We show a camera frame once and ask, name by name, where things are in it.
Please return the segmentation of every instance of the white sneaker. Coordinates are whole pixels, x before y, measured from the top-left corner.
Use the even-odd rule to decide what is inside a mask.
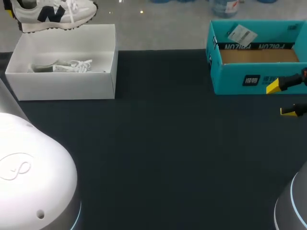
[[[25,6],[11,0],[12,10],[24,33],[49,28],[70,30],[91,20],[98,6],[91,0],[36,0],[36,6]]]
[[[92,60],[87,61],[76,61],[71,60],[69,62],[57,60],[51,65],[48,66],[39,66],[31,64],[29,66],[28,73],[65,73],[65,72],[76,72],[76,73],[85,73],[91,71],[91,62]]]

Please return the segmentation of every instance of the white shoe box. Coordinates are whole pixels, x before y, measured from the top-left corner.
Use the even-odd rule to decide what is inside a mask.
[[[58,59],[92,59],[92,72],[28,73]],[[114,99],[117,61],[115,25],[83,25],[22,34],[5,74],[20,101]]]

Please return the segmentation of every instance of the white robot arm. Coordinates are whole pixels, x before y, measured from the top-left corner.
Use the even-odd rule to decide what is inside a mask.
[[[0,80],[0,230],[80,230],[81,206],[70,154]]]

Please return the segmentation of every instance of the dark green table surface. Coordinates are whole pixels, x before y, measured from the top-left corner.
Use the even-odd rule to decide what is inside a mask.
[[[5,68],[8,54],[2,54]],[[125,51],[115,100],[20,102],[75,160],[85,230],[272,230],[307,96],[216,96],[204,50]]]

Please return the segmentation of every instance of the teal shoe box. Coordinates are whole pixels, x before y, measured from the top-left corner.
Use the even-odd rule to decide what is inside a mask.
[[[246,46],[229,39],[238,25],[257,34]],[[266,94],[277,77],[307,68],[307,24],[304,21],[211,21],[206,55],[216,94]],[[280,94],[306,94],[304,84]]]

